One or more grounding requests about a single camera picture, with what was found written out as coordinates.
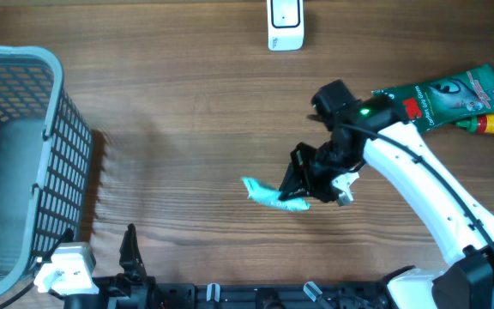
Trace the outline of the light green wipes packet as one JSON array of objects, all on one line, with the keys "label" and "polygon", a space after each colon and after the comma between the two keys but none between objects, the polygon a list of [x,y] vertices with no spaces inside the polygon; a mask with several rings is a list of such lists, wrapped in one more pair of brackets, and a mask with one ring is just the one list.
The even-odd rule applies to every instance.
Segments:
[{"label": "light green wipes packet", "polygon": [[241,180],[248,191],[248,198],[258,204],[286,211],[307,211],[310,209],[310,204],[302,197],[280,200],[281,191],[276,190],[273,186],[250,177],[242,177]]}]

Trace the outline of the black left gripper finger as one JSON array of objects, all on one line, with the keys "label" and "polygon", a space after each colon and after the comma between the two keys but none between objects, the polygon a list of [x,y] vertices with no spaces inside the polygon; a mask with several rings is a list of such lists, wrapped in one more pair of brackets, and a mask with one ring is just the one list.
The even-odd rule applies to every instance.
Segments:
[{"label": "black left gripper finger", "polygon": [[128,225],[119,252],[119,265],[123,268],[125,276],[129,279],[145,279],[147,277],[138,246],[136,226],[133,223]]},{"label": "black left gripper finger", "polygon": [[55,250],[61,245],[65,243],[72,242],[75,237],[75,232],[73,231],[72,228],[67,228],[61,237],[57,240],[57,242],[54,244],[54,246],[49,250],[49,257],[51,257]]}]

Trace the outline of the dark green 3M package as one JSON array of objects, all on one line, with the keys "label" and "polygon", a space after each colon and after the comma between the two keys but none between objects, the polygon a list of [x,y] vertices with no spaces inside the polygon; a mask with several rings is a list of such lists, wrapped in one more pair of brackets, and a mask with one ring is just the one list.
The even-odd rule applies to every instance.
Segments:
[{"label": "dark green 3M package", "polygon": [[426,133],[466,118],[494,113],[494,69],[484,64],[442,78],[376,89],[402,106],[418,131]]}]

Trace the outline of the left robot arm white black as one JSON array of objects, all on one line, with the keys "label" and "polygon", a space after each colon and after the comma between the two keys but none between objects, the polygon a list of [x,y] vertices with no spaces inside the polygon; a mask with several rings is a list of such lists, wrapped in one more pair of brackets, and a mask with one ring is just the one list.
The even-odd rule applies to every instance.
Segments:
[{"label": "left robot arm white black", "polygon": [[65,308],[168,307],[155,278],[145,269],[134,224],[127,226],[119,249],[121,273],[94,277],[94,256],[85,243],[59,246],[49,265],[52,270],[36,286],[62,300]]}]

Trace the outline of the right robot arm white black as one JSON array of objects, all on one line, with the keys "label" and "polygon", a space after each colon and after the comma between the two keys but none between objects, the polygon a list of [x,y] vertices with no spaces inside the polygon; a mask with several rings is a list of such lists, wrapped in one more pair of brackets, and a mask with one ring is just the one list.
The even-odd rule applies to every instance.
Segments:
[{"label": "right robot arm white black", "polygon": [[388,96],[356,99],[345,83],[321,87],[311,101],[314,119],[331,138],[318,148],[300,143],[279,188],[244,178],[256,203],[294,211],[308,201],[352,201],[351,185],[364,166],[376,169],[425,224],[446,270],[413,266],[365,284],[344,284],[335,306],[367,308],[494,308],[494,215],[430,151],[406,110]]}]

